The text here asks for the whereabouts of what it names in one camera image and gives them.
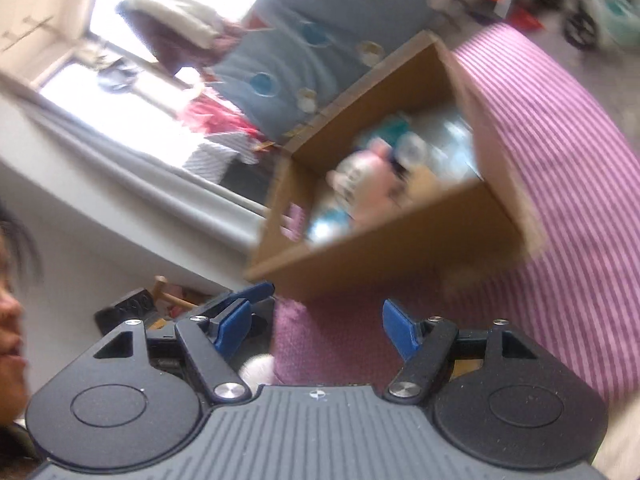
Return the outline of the red plastic bag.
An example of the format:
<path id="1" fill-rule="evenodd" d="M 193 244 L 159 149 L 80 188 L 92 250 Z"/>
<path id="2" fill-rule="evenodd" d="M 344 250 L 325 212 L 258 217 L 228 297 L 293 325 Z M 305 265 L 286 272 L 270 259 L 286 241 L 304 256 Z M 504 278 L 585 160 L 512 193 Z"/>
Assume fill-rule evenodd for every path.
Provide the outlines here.
<path id="1" fill-rule="evenodd" d="M 192 132 L 203 136 L 223 133 L 245 133 L 260 139 L 259 130 L 230 102 L 201 93 L 178 114 L 178 121 Z"/>

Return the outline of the brown cardboard box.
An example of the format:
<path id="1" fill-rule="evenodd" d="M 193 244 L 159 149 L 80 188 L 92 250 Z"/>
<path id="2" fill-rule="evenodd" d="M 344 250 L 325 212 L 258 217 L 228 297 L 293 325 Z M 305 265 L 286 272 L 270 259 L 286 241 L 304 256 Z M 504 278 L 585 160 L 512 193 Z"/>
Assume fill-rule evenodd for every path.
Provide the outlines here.
<path id="1" fill-rule="evenodd" d="M 377 136 L 393 149 L 410 204 L 352 228 L 326 174 Z M 456 288 L 545 240 L 480 89 L 420 32 L 285 144 L 245 276 L 300 302 L 423 272 Z"/>

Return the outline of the white plush bear toy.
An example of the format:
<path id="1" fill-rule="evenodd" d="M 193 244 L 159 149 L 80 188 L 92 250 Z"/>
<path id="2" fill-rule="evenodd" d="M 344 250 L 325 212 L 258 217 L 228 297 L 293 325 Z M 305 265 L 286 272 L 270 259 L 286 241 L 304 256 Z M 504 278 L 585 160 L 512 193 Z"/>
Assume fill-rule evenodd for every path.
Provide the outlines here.
<path id="1" fill-rule="evenodd" d="M 390 144 L 377 136 L 326 174 L 337 206 L 347 214 L 352 228 L 367 226 L 410 204 L 407 181 L 394 168 L 392 158 Z"/>

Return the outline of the pink checkered cloth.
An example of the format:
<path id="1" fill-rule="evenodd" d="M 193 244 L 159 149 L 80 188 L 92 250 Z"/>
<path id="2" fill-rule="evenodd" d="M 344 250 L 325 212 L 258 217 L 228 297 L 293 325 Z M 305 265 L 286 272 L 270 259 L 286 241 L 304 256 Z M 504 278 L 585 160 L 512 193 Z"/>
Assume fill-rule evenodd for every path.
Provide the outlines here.
<path id="1" fill-rule="evenodd" d="M 608 401 L 639 388 L 639 159 L 595 99 L 499 25 L 457 50 L 483 92 L 546 233 L 533 258 L 446 299 L 422 278 L 311 304 L 279 300 L 273 374 L 285 385 L 384 387 L 400 357 L 382 305 L 462 328 L 507 318 Z"/>

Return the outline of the blue patterned hanging sheet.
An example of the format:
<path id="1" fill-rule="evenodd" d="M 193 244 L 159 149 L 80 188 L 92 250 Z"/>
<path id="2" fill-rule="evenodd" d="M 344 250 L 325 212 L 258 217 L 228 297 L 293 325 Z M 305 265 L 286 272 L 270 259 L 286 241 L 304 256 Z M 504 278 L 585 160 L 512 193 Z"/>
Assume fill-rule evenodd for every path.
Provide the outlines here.
<path id="1" fill-rule="evenodd" d="M 214 66 L 212 86 L 279 141 L 433 16 L 426 0 L 256 0 L 240 44 Z"/>

